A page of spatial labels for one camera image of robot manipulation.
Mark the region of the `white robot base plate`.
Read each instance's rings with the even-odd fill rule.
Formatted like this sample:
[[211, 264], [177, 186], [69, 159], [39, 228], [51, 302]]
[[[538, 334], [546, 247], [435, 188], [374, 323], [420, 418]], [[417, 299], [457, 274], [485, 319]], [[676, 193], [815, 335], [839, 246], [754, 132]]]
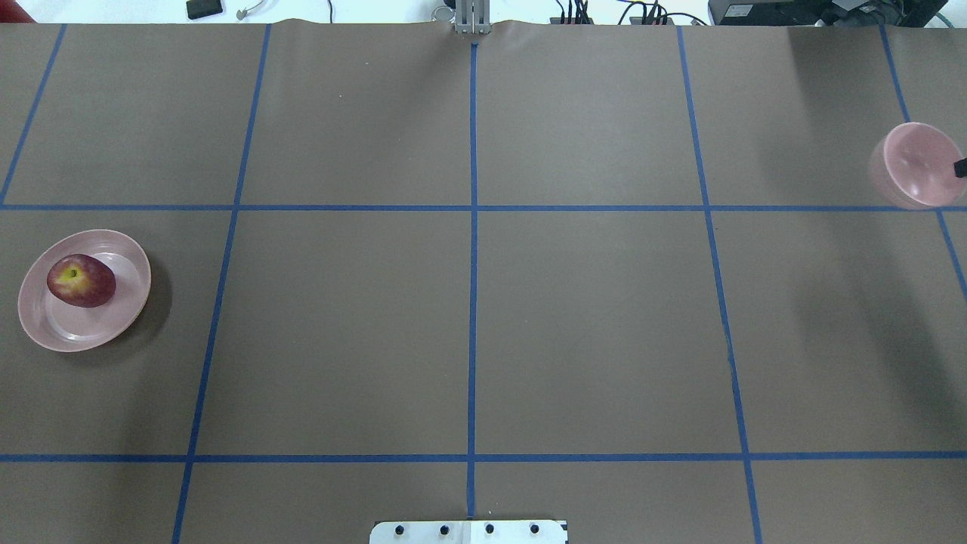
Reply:
[[569, 543], [569, 527], [556, 520], [379, 522], [369, 543]]

